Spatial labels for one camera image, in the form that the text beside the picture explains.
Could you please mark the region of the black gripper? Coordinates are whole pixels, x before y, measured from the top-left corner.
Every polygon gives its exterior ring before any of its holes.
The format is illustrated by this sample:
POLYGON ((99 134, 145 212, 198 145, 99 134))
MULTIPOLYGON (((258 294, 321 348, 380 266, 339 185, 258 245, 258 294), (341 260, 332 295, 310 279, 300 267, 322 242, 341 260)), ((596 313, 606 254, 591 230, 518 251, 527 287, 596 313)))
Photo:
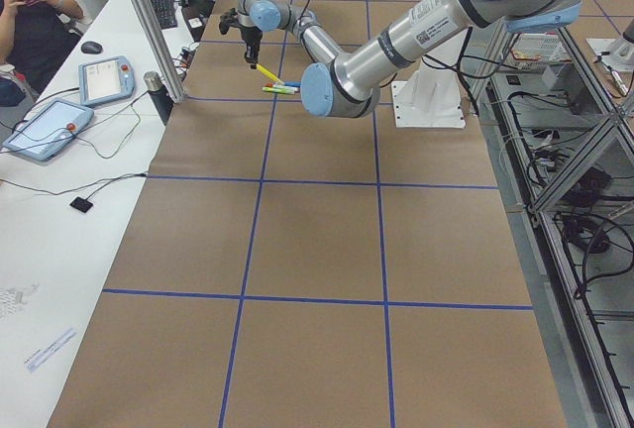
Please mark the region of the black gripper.
POLYGON ((258 64, 262 31, 258 27, 244 27, 241 31, 241 37, 246 45, 245 61, 248 64, 258 64))

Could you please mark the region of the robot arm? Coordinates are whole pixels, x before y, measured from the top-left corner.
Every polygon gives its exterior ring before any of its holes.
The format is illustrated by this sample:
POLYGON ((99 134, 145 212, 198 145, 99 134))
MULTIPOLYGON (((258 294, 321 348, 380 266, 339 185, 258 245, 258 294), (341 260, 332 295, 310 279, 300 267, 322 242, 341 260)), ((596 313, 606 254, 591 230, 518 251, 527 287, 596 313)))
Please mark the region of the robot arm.
POLYGON ((581 0, 421 0, 376 37, 344 52, 309 10, 275 0, 237 0, 238 23, 293 34, 313 62, 299 92, 318 117, 361 118, 379 100, 381 83, 467 28, 504 20, 510 33, 548 32, 577 19, 581 0))

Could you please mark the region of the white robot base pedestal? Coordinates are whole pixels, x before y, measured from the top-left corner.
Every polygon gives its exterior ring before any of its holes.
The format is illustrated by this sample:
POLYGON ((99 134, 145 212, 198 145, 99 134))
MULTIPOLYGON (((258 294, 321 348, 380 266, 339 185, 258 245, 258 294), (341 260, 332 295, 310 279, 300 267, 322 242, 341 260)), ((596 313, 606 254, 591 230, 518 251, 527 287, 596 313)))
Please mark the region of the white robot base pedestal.
POLYGON ((421 63, 407 79, 390 84, 397 128, 463 129, 466 125, 455 74, 421 63))

